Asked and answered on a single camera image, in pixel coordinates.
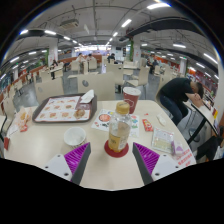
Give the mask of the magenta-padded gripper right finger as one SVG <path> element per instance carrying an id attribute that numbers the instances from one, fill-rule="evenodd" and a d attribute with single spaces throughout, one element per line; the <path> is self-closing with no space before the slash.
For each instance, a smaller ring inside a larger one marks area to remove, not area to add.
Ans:
<path id="1" fill-rule="evenodd" d="M 145 185 L 180 170 L 179 164 L 169 155 L 159 155 L 138 143 L 133 143 L 132 152 Z"/>

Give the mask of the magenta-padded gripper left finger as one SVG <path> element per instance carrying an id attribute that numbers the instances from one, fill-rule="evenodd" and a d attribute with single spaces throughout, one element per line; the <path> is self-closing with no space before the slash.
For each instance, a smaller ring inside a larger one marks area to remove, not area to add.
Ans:
<path id="1" fill-rule="evenodd" d="M 47 162 L 43 169 L 79 185 L 90 154 L 91 145 L 86 143 L 65 155 L 56 154 Z"/>

